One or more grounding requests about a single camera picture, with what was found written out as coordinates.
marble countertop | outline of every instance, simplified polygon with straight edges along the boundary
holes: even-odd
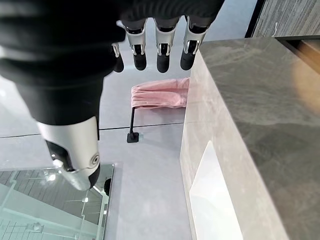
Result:
[[[205,42],[195,66],[186,191],[211,140],[243,239],[320,239],[320,76],[271,37]]]

metal bracket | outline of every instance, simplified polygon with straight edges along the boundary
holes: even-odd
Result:
[[[190,17],[187,17],[187,24],[185,27],[185,33],[184,33],[184,39],[183,39],[183,51],[185,54],[188,53],[188,49],[189,49],[189,45],[190,45],[190,41],[196,41],[196,47],[195,50],[193,51],[192,54],[196,54],[201,43],[203,42],[205,35],[208,31],[205,30],[205,32],[203,33],[193,33],[192,31],[190,31]]]
[[[157,26],[157,22],[155,19],[154,23],[155,23],[155,40],[156,40],[156,48],[158,51],[158,55],[161,56],[161,44],[167,44],[167,50],[165,55],[169,56],[170,55],[170,51],[171,51],[171,47],[174,44],[174,37],[175,37],[175,32],[176,32],[176,28],[177,26],[174,27],[173,30],[168,31],[168,32],[163,32],[160,31],[158,26]]]
[[[118,58],[120,56],[120,49],[118,43],[112,43],[112,48],[115,54],[115,57]]]
[[[142,29],[141,33],[132,34],[126,30],[126,35],[129,40],[129,46],[131,47],[132,53],[135,56],[137,55],[137,52],[135,49],[136,45],[141,46],[141,55],[144,55],[146,52],[146,22],[147,21],[145,21],[145,23],[143,25],[143,29]]]

pink cloth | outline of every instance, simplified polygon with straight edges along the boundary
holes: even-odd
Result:
[[[185,108],[189,77],[149,81],[131,89],[133,108]]]

black fingertip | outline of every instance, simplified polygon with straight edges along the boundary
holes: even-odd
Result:
[[[187,71],[190,70],[194,64],[195,56],[191,52],[185,53],[182,50],[181,59],[180,59],[180,66],[183,70]]]
[[[146,54],[133,55],[133,61],[134,61],[135,68],[140,71],[144,70],[147,66]]]
[[[165,73],[169,69],[170,55],[157,55],[156,68],[160,73]]]

glass panel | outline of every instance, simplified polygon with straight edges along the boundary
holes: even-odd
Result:
[[[55,168],[0,172],[0,240],[103,240],[113,170],[87,191]]]

